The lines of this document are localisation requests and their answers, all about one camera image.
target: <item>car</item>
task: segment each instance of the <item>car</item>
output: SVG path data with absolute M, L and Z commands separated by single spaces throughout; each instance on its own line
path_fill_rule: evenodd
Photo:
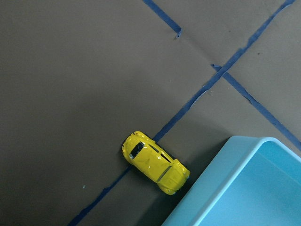
M 122 145 L 125 159 L 136 166 L 166 194 L 175 194 L 190 176 L 179 160 L 173 159 L 156 142 L 140 131 L 132 133 Z

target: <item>yellow toy car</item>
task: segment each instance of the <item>yellow toy car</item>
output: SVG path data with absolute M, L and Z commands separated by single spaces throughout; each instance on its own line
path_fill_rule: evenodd
M 189 178 L 190 171 L 170 157 L 142 132 L 132 133 L 122 146 L 125 159 L 136 166 L 166 194 L 175 194 Z

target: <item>blue bin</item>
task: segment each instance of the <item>blue bin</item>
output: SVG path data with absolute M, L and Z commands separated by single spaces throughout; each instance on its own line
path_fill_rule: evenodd
M 301 158 L 271 137 L 231 137 L 163 226 L 301 226 Z

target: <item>toy car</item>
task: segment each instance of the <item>toy car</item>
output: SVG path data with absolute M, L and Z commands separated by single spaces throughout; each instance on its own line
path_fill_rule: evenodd
M 166 194 L 175 194 L 189 178 L 190 171 L 170 157 L 142 132 L 132 133 L 122 146 L 125 159 L 158 184 Z

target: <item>plastic tray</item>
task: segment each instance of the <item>plastic tray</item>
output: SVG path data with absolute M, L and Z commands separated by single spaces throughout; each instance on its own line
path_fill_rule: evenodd
M 300 226 L 301 158 L 271 137 L 231 137 L 164 226 Z

